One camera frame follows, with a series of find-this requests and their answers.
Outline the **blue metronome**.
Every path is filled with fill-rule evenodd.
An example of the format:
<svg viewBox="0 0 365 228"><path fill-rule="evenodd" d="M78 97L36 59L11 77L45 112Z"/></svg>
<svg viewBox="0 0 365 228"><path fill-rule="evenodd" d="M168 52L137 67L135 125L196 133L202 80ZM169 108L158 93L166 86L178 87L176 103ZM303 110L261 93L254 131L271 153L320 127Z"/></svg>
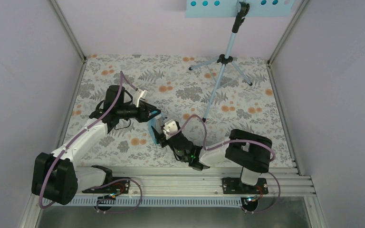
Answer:
<svg viewBox="0 0 365 228"><path fill-rule="evenodd" d="M161 126L163 125L164 120L165 120L165 117L163 116L163 114L159 114L159 115L155 116L152 120L149 121L150 135L151 135L152 140L153 140L155 145L158 145L159 143L157 142L154 133L155 132L157 132L157 133L161 132Z"/></svg>

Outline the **light blue music stand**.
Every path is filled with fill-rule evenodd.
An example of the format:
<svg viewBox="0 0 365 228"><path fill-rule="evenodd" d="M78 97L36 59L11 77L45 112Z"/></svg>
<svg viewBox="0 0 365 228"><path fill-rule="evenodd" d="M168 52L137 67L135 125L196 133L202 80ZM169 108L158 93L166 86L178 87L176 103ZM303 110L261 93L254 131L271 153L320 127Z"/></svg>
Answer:
<svg viewBox="0 0 365 228"><path fill-rule="evenodd" d="M234 62L233 56L231 55L235 38L245 18L288 16L291 13L294 3L294 0L188 0L186 2L185 16L187 18L234 18L225 53L220 54L217 58L201 62L188 68L189 71L193 71L202 66L208 67L213 63L221 64L220 72L215 79L215 86L202 118L203 122L207 120L217 90L226 85L222 85L221 80L228 64L231 64L239 73L239 76L248 85L252 86L250 79Z"/></svg>

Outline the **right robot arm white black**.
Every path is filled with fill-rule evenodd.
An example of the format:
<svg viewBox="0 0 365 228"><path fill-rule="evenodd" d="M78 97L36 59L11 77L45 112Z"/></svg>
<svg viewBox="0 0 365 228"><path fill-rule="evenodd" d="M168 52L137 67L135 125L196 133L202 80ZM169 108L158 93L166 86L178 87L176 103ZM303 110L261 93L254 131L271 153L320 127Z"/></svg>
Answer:
<svg viewBox="0 0 365 228"><path fill-rule="evenodd" d="M157 144L163 148L168 146L177 161L187 163L194 170L202 171L224 161L241 166L238 186L243 193L251 193L256 188L259 176L269 171L270 162L276 158L270 139L239 129L231 130L228 138L208 148L189 141L179 127L173 136L165 128L162 133L153 126L151 129Z"/></svg>

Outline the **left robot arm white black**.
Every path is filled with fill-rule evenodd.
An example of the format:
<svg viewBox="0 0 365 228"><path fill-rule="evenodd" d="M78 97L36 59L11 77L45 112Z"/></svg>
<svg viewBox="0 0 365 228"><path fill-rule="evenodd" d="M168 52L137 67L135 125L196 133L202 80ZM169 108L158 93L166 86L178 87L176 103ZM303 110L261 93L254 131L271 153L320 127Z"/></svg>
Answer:
<svg viewBox="0 0 365 228"><path fill-rule="evenodd" d="M31 192L41 199L45 198L61 205L68 204L79 191L96 187L108 192L113 187L112 172L102 166L80 168L81 159L102 139L104 139L120 120L135 119L146 123L161 111L155 106L141 101L145 91L130 95L123 86L111 85L103 101L89 115L86 124L70 140L51 153L40 153L34 162Z"/></svg>

